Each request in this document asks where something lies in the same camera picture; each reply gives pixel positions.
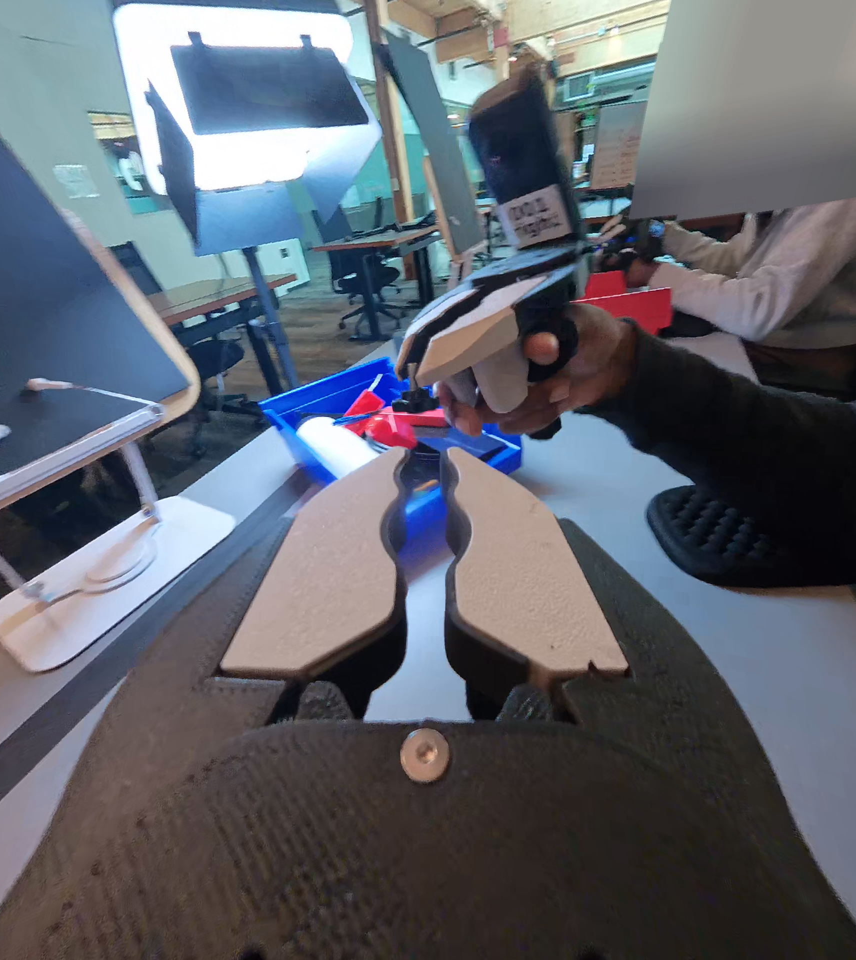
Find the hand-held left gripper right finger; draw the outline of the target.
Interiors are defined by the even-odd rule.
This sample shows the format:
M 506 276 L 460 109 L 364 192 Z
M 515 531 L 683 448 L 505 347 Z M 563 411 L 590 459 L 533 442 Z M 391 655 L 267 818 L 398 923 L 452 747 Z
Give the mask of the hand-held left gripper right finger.
M 567 526 L 525 486 L 452 448 L 443 454 L 444 650 L 471 719 L 495 719 L 517 688 L 549 715 L 572 714 L 565 687 L 620 685 L 630 663 Z

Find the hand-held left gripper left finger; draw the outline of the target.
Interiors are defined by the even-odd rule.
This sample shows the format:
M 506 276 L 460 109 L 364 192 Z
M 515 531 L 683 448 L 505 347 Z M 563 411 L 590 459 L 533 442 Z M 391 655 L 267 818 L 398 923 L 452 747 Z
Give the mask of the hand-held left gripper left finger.
M 331 683 L 364 717 L 406 653 L 398 551 L 408 457 L 390 447 L 299 509 L 222 656 L 222 674 L 300 690 Z

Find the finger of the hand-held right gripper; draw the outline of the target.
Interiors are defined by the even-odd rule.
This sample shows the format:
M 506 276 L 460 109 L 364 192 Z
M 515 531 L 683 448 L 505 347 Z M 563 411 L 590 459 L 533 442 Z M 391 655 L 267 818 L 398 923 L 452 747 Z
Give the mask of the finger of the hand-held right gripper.
M 407 328 L 395 373 L 417 365 L 416 380 L 446 380 L 505 350 L 505 291 L 459 287 L 426 306 Z
M 479 387 L 531 384 L 518 311 L 545 282 L 530 277 L 488 292 L 462 285 L 422 309 L 412 322 L 412 384 L 428 387 L 467 371 Z

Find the small black plastic part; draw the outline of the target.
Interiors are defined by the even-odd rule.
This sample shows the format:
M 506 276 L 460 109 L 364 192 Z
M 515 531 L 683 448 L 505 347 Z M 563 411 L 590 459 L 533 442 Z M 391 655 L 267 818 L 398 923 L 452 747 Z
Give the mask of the small black plastic part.
M 407 389 L 403 390 L 400 398 L 391 403 L 391 409 L 397 414 L 421 415 L 439 409 L 441 403 L 431 392 L 430 388 L 421 387 L 417 382 L 418 365 L 406 365 Z

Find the red dome cap block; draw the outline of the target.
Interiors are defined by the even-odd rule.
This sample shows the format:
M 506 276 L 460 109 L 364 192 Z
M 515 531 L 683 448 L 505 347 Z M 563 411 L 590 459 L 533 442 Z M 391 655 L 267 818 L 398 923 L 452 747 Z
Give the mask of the red dome cap block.
M 394 412 L 374 414 L 364 423 L 362 436 L 384 448 L 415 450 L 419 445 L 409 419 Z

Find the blue storage bin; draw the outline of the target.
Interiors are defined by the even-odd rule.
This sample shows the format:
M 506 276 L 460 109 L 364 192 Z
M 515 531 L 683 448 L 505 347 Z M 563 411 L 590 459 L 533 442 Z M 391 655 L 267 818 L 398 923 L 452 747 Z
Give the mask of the blue storage bin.
M 393 362 L 382 357 L 272 397 L 263 401 L 261 407 L 269 423 L 278 429 L 295 462 L 314 482 L 326 487 L 336 481 L 323 482 L 300 462 L 298 439 L 295 436 L 299 425 L 309 418 L 327 417 L 367 440 L 363 436 L 367 419 L 360 423 L 342 424 L 339 421 L 342 414 L 346 413 L 365 390 L 374 391 L 386 401 L 386 407 L 378 414 L 398 414 L 393 411 L 392 402 L 400 399 L 406 389 L 407 383 L 396 377 Z M 521 439 L 505 435 L 497 428 L 488 428 L 482 436 L 470 438 L 450 428 L 440 410 L 426 414 L 400 415 L 409 420 L 418 438 L 417 448 L 408 450 L 409 456 L 401 474 L 408 496 L 406 525 L 410 539 L 424 539 L 444 526 L 446 504 L 441 490 L 440 474 L 442 454 L 447 450 L 464 449 L 501 474 L 513 474 L 522 465 Z M 397 449 L 367 441 L 380 454 L 389 449 Z M 422 497 L 412 495 L 413 487 L 433 480 L 439 482 L 437 491 Z

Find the person's right forearm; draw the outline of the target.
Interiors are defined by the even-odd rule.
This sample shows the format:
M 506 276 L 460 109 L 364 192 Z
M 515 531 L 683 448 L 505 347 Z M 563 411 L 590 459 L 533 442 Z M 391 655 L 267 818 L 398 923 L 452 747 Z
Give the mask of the person's right forearm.
M 633 370 L 588 411 L 772 538 L 856 564 L 856 400 L 759 385 L 622 321 Z

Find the black board book stand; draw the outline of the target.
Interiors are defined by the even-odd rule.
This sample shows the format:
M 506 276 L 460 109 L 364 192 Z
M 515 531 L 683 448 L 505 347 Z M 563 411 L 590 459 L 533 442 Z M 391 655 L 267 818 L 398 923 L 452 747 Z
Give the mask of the black board book stand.
M 26 672 L 73 661 L 232 532 L 227 512 L 160 498 L 138 447 L 200 391 L 146 295 L 0 136 L 0 510 L 115 452 L 139 498 L 31 578 L 0 552 L 0 645 Z
M 379 50 L 418 127 L 436 187 L 436 222 L 451 240 L 453 258 L 484 241 L 462 149 L 448 118 L 427 54 L 391 32 Z

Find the black office chair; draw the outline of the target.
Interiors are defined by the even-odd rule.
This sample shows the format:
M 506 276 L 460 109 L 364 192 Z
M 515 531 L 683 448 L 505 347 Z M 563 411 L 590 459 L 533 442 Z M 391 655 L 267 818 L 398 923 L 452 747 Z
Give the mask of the black office chair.
M 182 297 L 170 300 L 174 302 L 194 302 L 205 299 L 204 295 L 214 293 L 217 284 L 214 280 L 194 281 L 183 288 L 163 290 L 158 279 L 134 245 L 128 241 L 121 245 L 110 246 L 110 252 L 129 274 L 139 290 L 148 297 L 173 295 L 181 292 Z M 225 394 L 225 373 L 231 370 L 244 358 L 244 349 L 239 342 L 227 340 L 223 337 L 223 329 L 218 324 L 212 325 L 215 315 L 226 312 L 224 307 L 202 311 L 203 318 L 200 327 L 205 331 L 216 330 L 211 336 L 204 336 L 201 340 L 192 341 L 184 347 L 192 359 L 201 382 L 201 392 L 198 405 L 204 411 L 200 417 L 208 419 L 209 412 L 221 411 L 227 408 L 230 412 L 241 413 L 242 407 L 249 403 L 242 393 Z
M 357 319 L 352 338 L 371 342 L 388 340 L 381 331 L 378 317 L 384 316 L 400 326 L 401 315 L 386 305 L 382 291 L 389 286 L 397 286 L 400 271 L 387 265 L 385 255 L 374 247 L 347 248 L 350 241 L 370 239 L 382 234 L 380 226 L 369 230 L 357 231 L 350 228 L 344 211 L 338 209 L 331 221 L 326 223 L 325 244 L 339 244 L 337 250 L 327 251 L 329 259 L 332 290 L 348 297 L 350 301 L 358 298 L 361 305 L 348 312 L 338 321 L 338 328 L 345 330 L 348 321 Z

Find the wooden desk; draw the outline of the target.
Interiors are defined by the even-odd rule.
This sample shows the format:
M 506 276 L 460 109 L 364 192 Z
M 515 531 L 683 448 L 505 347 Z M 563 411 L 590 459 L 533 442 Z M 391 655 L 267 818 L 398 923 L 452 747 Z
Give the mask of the wooden desk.
M 278 289 L 299 282 L 295 273 L 267 274 L 265 279 L 274 294 L 277 306 Z M 216 282 L 218 287 L 214 293 L 205 294 L 204 299 L 171 303 L 175 297 L 181 298 L 182 292 L 153 295 L 148 296 L 147 299 L 155 313 L 173 331 L 175 338 L 183 347 L 188 346 L 192 341 L 202 340 L 206 335 L 213 335 L 216 332 L 215 329 L 206 331 L 201 327 L 203 311 L 223 307 L 225 312 L 215 315 L 211 325 L 218 325 L 222 328 L 222 332 L 236 328 L 242 329 L 254 353 L 262 378 L 265 380 L 268 394 L 275 396 L 286 392 L 287 390 L 274 393 L 272 390 L 272 388 L 277 389 L 278 386 L 285 388 L 287 383 L 278 354 L 267 337 L 264 316 L 253 280 L 230 278 L 208 279 L 208 281 Z
M 417 299 L 414 303 L 417 308 L 422 308 L 427 306 L 435 297 L 429 249 L 434 243 L 440 241 L 441 238 L 440 231 L 434 226 L 402 227 L 398 229 L 385 229 L 379 236 L 350 241 L 344 246 L 348 249 L 354 248 L 362 250 L 365 248 L 374 248 L 378 253 L 383 254 L 386 260 L 411 258 L 414 278 L 417 283 Z M 315 249 L 327 255 L 327 252 L 337 251 L 340 246 L 340 244 L 326 245 L 326 243 L 324 243 Z M 386 341 L 389 341 L 392 338 L 392 333 L 387 332 L 385 334 L 388 337 Z M 350 337 L 351 341 L 376 344 L 383 343 L 381 341 L 354 340 L 352 335 Z

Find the white cylinder roll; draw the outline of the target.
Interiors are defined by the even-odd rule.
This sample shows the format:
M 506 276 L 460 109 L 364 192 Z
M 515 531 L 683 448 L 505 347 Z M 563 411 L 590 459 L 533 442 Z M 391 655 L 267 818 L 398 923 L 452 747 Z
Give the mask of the white cylinder roll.
M 342 479 L 380 456 L 366 439 L 327 416 L 303 420 L 294 436 L 302 467 L 324 483 Z

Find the black light stand pole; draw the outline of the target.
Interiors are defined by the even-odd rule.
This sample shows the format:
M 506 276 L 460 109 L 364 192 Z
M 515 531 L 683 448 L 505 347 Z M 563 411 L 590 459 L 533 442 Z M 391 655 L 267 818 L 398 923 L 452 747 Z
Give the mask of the black light stand pole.
M 301 380 L 290 351 L 287 333 L 279 316 L 275 294 L 266 282 L 265 274 L 258 260 L 257 247 L 245 246 L 241 249 L 241 253 L 251 274 L 257 299 L 262 309 L 266 337 L 274 347 L 287 383 L 285 388 L 278 386 L 277 388 L 271 388 L 271 390 L 277 394 L 286 390 L 297 389 L 302 385 Z

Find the studio softbox light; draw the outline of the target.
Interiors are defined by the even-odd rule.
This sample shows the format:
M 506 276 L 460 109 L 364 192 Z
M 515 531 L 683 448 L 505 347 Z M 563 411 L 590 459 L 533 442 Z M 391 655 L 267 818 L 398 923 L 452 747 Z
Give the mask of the studio softbox light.
M 382 136 L 336 2 L 115 2 L 112 27 L 148 184 L 198 258 L 299 238 L 287 185 L 330 217 Z

